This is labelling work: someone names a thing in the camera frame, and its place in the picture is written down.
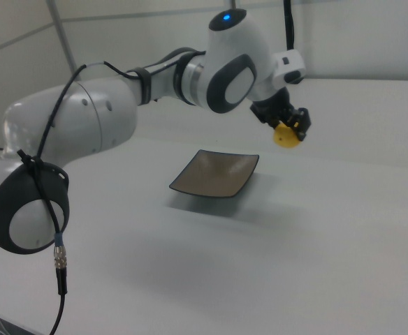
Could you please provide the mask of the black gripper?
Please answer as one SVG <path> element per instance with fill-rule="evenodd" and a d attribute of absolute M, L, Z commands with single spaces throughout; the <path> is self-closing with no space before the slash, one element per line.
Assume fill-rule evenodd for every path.
<path fill-rule="evenodd" d="M 280 122 L 287 123 L 299 142 L 306 138 L 312 124 L 308 109 L 300 107 L 292 110 L 289 91 L 286 87 L 266 100 L 254 101 L 250 110 L 261 123 L 268 124 L 271 128 L 278 127 Z"/>

